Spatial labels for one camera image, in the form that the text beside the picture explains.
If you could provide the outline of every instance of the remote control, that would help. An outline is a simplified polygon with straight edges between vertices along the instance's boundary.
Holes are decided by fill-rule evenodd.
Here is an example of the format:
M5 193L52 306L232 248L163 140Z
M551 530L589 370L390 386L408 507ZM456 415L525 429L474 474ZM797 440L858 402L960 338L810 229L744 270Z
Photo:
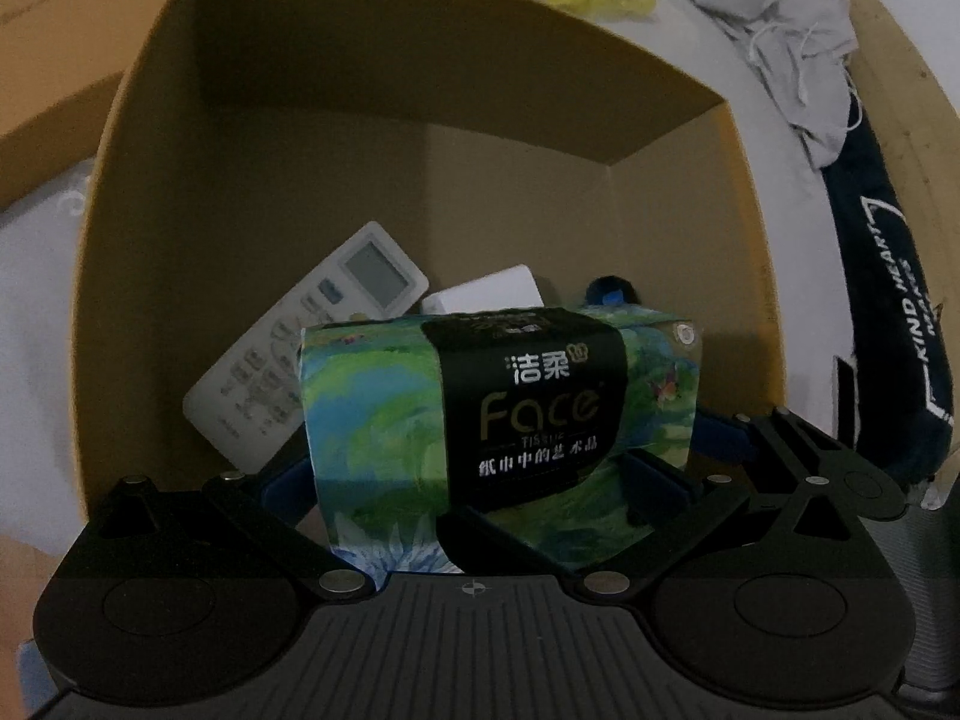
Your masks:
M304 423L301 329L399 317L427 287L397 242L365 224L210 367L184 396L184 415L237 469L256 473Z

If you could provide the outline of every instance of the ribbed gray surface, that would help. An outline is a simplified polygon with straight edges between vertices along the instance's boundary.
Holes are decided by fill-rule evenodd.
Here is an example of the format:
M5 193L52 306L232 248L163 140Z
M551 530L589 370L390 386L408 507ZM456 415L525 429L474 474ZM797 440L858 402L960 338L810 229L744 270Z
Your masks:
M931 692L960 682L960 543L952 543L946 507L910 507L894 522L864 525L904 586L917 618L906 682Z
M568 598L552 577L394 576L376 598L320 608L296 645L231 693L175 709L71 695L51 720L904 720L880 698L770 712L708 693L656 655L621 608Z

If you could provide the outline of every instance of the white table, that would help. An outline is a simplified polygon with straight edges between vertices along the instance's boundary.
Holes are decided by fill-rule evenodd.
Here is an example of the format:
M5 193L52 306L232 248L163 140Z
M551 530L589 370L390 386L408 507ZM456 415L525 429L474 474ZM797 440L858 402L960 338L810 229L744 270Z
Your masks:
M851 356L853 329L819 173L730 41L688 0L659 0L654 18L613 31L731 102L773 259L787 405L832 431L833 357ZM58 210L56 199L43 199L48 194L49 188L38 191L0 215L0 532L58 553L82 526L69 461L65 367L79 220Z

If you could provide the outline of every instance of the cardboard box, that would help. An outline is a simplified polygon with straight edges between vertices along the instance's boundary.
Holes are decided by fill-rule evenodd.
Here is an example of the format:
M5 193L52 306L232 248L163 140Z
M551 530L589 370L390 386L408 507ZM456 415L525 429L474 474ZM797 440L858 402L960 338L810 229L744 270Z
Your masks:
M704 328L702 402L784 400L760 210L711 90L532 0L168 0L80 250L85 502L222 469L182 396L371 219L434 290L523 262L555 304L624 276Z
M0 211L97 151L165 0L0 0Z

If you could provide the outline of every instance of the tissue package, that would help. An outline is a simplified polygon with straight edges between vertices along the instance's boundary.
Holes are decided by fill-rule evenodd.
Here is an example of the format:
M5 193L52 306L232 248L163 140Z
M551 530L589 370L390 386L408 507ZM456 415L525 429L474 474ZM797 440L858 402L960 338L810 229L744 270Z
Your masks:
M370 574L450 572L435 519L472 506L569 568L649 533L616 463L686 461L699 335L640 306L401 317L304 331L301 397L331 548Z

